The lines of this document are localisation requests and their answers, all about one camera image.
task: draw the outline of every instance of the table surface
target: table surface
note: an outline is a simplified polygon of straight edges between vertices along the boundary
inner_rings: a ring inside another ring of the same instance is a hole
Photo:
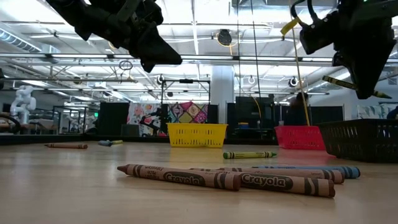
[[[0,147],[0,223],[397,223],[398,166],[335,159],[319,151],[227,145],[171,148],[127,143],[48,149]],[[223,151],[274,151],[268,159],[224,160]],[[359,179],[335,185],[336,197],[241,189],[239,192],[128,177],[128,163],[178,168],[260,164],[350,165]]]

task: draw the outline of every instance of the yellow basket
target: yellow basket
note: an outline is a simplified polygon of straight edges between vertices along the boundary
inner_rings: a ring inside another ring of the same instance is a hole
[[[167,123],[172,147],[223,147],[227,124]]]

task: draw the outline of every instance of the black basket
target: black basket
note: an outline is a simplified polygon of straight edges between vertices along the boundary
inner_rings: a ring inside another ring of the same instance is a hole
[[[326,151],[337,158],[398,162],[398,120],[358,119],[318,126]]]

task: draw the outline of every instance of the patterned fabric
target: patterned fabric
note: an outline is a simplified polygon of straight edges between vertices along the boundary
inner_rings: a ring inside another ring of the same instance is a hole
[[[139,122],[143,116],[151,114],[160,108],[160,103],[145,104],[145,103],[130,103],[129,116],[127,117],[127,124],[139,125],[140,136],[153,135],[153,129],[141,125]],[[193,102],[169,104],[169,121],[171,123],[204,123],[207,120],[208,105],[199,105]],[[147,124],[151,123],[154,116],[145,119]],[[160,128],[160,121],[155,121],[154,126]]]
[[[395,109],[398,105],[385,104],[379,106],[359,106],[358,119],[386,119],[387,114]]]
[[[160,104],[152,103],[152,104],[145,104],[145,103],[130,103],[129,107],[129,116],[127,117],[127,124],[136,124],[139,125],[139,135],[142,136],[143,134],[150,136],[153,135],[153,129],[141,125],[139,122],[143,116],[156,112],[156,109],[160,108]],[[154,117],[149,117],[145,119],[145,123],[149,124],[151,121],[155,119]],[[154,126],[160,127],[160,121],[155,121]]]

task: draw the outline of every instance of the blue crayon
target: blue crayon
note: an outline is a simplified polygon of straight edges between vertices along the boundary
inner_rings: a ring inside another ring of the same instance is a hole
[[[267,168],[267,169],[323,169],[323,170],[338,170],[344,174],[347,179],[355,179],[361,175],[361,171],[357,167],[348,166],[318,166],[318,167],[307,167],[307,166],[256,166],[252,168]]]
[[[101,140],[101,141],[98,142],[98,144],[100,146],[112,146],[113,145],[113,143],[111,141],[108,141],[108,140],[106,140],[106,141]]]

